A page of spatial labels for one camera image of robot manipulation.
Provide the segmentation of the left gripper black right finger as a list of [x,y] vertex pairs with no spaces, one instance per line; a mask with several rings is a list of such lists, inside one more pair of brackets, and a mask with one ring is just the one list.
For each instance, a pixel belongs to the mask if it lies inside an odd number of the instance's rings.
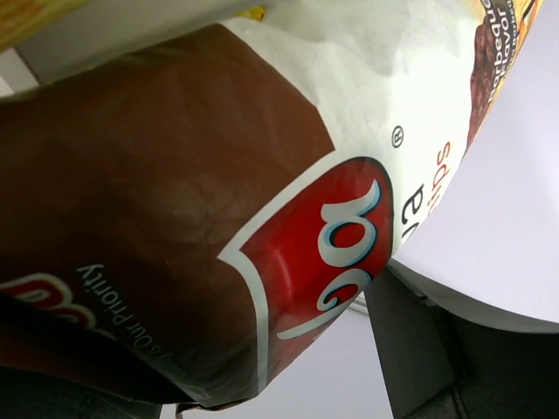
[[391,261],[365,289],[395,418],[556,418],[558,325]]

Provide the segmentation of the brown Chuba cassava bag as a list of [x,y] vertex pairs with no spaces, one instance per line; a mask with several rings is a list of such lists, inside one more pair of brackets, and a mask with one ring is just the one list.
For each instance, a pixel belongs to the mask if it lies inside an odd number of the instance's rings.
[[1,364],[260,393],[437,208],[538,1],[278,1],[1,102]]

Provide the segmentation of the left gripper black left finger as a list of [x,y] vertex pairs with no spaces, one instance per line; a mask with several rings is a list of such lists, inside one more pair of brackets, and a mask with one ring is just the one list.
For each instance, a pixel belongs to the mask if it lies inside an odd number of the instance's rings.
[[49,375],[1,369],[2,418],[158,418],[161,411]]

